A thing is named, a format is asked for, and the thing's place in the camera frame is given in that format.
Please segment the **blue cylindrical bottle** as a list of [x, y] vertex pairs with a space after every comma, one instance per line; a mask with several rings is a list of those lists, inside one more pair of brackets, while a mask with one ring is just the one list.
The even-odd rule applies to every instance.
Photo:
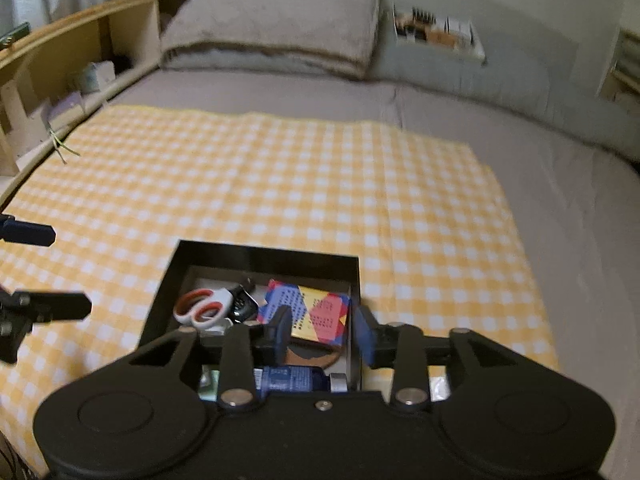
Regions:
[[330, 378], [320, 367], [285, 365], [254, 369], [256, 389], [262, 398], [273, 392], [329, 391]]

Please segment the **mint green round compact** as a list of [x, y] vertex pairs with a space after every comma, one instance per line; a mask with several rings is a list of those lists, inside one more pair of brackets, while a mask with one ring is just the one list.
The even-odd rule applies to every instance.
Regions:
[[216, 402], [218, 393], [219, 370], [204, 366], [198, 388], [198, 396], [207, 402]]

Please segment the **colourful card box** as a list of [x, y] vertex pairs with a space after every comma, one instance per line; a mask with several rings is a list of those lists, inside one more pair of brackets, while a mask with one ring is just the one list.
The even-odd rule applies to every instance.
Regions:
[[258, 308], [258, 321], [269, 323], [283, 306], [291, 310], [294, 339], [333, 348], [344, 344], [349, 296], [271, 280], [265, 303]]

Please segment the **white shelf unit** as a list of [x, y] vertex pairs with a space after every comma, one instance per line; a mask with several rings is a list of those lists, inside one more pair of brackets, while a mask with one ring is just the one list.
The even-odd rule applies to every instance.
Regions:
[[626, 28], [618, 31], [610, 64], [599, 96], [619, 105], [627, 113], [639, 115], [640, 100], [639, 34]]

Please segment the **black cardboard box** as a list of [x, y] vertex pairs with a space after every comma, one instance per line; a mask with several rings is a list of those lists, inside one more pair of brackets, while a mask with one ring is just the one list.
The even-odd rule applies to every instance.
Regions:
[[253, 367], [254, 340], [261, 325], [235, 325], [224, 336], [202, 339], [191, 327], [178, 330], [172, 307], [183, 286], [190, 284], [191, 270], [211, 276], [216, 284], [252, 278], [266, 284], [270, 278], [285, 283], [346, 292], [350, 305], [344, 345], [348, 350], [348, 390], [361, 385], [361, 364], [354, 331], [354, 310], [360, 303], [359, 262], [356, 257], [292, 252], [292, 250], [208, 244], [182, 240], [160, 282], [146, 319], [138, 350], [122, 360], [125, 378], [158, 399], [162, 393], [195, 398], [204, 364], [220, 368], [217, 402], [231, 411], [246, 411], [262, 400]]

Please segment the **yellow checkered cloth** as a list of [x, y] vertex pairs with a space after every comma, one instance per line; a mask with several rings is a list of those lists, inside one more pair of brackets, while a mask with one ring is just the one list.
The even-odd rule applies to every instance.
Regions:
[[55, 229], [5, 244], [8, 289], [80, 290], [79, 323], [39, 325], [1, 371], [1, 428], [37, 472], [54, 389], [137, 344], [180, 240], [351, 255], [383, 322], [469, 327], [556, 367], [546, 309], [506, 196], [468, 144], [382, 122], [112, 105], [49, 158], [9, 214]]

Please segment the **red white scissors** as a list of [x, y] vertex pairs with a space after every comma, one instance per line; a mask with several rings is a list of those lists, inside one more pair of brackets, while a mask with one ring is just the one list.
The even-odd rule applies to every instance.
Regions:
[[182, 295], [172, 309], [174, 319], [199, 332], [222, 330], [231, 323], [233, 296], [226, 288], [198, 288]]

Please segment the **beige folded blanket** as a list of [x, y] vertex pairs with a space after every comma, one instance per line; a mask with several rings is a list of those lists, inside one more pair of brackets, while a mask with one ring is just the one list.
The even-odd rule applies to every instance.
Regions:
[[258, 70], [361, 79], [380, 0], [188, 0], [162, 36], [168, 70]]

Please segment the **open magazine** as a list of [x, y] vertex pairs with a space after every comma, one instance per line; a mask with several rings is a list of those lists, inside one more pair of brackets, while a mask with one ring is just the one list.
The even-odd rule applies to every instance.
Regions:
[[399, 41], [429, 47], [484, 64], [486, 53], [480, 36], [469, 20], [437, 15], [423, 9], [393, 6], [393, 29]]

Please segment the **round cork coaster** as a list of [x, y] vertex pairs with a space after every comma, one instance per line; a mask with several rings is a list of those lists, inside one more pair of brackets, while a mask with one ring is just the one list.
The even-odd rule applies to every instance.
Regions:
[[320, 367], [327, 373], [346, 373], [348, 350], [344, 344], [332, 347], [294, 338], [288, 344], [284, 362], [286, 365]]

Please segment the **black smartwatch body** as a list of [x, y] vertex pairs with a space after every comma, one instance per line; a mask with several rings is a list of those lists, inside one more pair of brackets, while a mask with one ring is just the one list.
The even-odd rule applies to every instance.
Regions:
[[241, 324], [257, 318], [258, 302], [252, 296], [256, 285], [252, 278], [244, 280], [229, 289], [232, 295], [232, 303], [229, 310], [229, 318], [234, 324]]

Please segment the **grey bed sheet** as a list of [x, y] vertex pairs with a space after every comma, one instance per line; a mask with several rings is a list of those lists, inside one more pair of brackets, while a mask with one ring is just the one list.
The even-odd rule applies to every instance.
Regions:
[[606, 476], [638, 477], [639, 178], [626, 162], [504, 110], [406, 84], [157, 70], [118, 102], [378, 120], [469, 144], [506, 193], [562, 370], [615, 412]]

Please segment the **grey rolled duvet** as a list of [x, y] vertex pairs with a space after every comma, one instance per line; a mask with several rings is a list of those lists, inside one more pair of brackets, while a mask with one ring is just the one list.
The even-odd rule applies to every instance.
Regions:
[[510, 110], [631, 162], [639, 160], [639, 118], [590, 96], [500, 32], [480, 34], [483, 63], [397, 37], [394, 8], [381, 0], [378, 43], [368, 71], [388, 80]]

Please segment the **purple flat box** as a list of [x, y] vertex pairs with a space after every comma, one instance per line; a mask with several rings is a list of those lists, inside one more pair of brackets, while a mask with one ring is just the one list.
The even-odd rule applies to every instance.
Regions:
[[55, 122], [66, 124], [72, 119], [81, 117], [84, 113], [84, 99], [79, 91], [73, 91], [50, 108], [48, 122], [50, 125]]

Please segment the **tissue box on shelf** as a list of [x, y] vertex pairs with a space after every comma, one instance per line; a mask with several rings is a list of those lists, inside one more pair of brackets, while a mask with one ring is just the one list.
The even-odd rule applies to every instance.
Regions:
[[82, 94], [96, 93], [104, 91], [115, 78], [115, 66], [112, 61], [89, 63], [75, 76], [75, 84]]

